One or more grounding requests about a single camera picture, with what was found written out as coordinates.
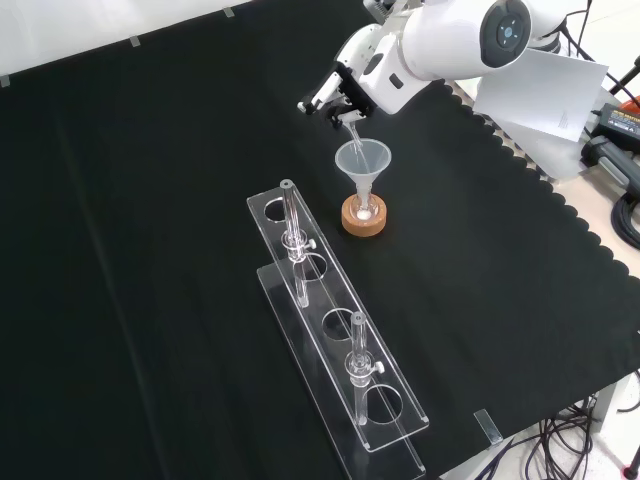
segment funnel stem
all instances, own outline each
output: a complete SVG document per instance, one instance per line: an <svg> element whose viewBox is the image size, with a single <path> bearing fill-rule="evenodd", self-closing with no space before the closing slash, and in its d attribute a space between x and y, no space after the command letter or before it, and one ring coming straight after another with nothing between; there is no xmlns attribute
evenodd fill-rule
<svg viewBox="0 0 640 480"><path fill-rule="evenodd" d="M373 185L371 183L366 185L356 185L358 190L358 197L360 198L360 204L362 205L360 208L362 210L367 210L369 208L369 196L371 195L371 187Z"/></svg>

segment white paper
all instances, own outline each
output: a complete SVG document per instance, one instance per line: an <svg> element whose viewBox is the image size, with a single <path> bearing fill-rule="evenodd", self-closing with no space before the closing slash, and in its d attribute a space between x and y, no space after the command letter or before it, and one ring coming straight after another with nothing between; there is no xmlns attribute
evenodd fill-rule
<svg viewBox="0 0 640 480"><path fill-rule="evenodd" d="M577 142L609 67L528 49L484 77L474 110Z"/></svg>

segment white wall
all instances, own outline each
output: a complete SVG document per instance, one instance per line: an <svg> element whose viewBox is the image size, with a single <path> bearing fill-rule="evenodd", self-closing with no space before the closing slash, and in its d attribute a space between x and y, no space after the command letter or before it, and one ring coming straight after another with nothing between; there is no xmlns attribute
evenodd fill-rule
<svg viewBox="0 0 640 480"><path fill-rule="evenodd" d="M0 75L248 0L0 0Z"/></svg>
<svg viewBox="0 0 640 480"><path fill-rule="evenodd" d="M580 36L583 19L584 15L576 15L569 21L571 35L576 40ZM596 61L609 65L609 72L614 77L621 78L640 56L638 32L640 0L593 0L582 47ZM604 86L608 90L613 87L613 82L606 79ZM640 76L628 88L634 95L640 95ZM624 92L616 97L622 102L629 99Z"/></svg>

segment acrylic test tube rack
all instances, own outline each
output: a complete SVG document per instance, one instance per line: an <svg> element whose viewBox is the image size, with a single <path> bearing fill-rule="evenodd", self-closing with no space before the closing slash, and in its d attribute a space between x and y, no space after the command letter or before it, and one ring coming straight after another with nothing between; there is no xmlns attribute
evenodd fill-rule
<svg viewBox="0 0 640 480"><path fill-rule="evenodd" d="M429 425L293 182L247 199L274 263L258 277L353 480L413 480Z"/></svg>

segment rack hole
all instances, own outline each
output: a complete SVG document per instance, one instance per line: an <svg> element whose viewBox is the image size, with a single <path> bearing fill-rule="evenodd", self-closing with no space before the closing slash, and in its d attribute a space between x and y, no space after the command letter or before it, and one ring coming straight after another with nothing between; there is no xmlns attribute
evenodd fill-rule
<svg viewBox="0 0 640 480"><path fill-rule="evenodd" d="M349 340L351 328L349 319L353 312L346 308L334 308L330 310L322 319L322 330L331 340L341 342Z"/></svg>
<svg viewBox="0 0 640 480"><path fill-rule="evenodd" d="M367 417L375 423L395 422L402 413L402 397L388 385L374 385L367 393Z"/></svg>
<svg viewBox="0 0 640 480"><path fill-rule="evenodd" d="M282 197L267 203L264 207L264 215L272 222L284 222L284 203L282 203Z"/></svg>
<svg viewBox="0 0 640 480"><path fill-rule="evenodd" d="M327 261L319 253L307 253L303 266L307 281L320 280L327 273Z"/></svg>

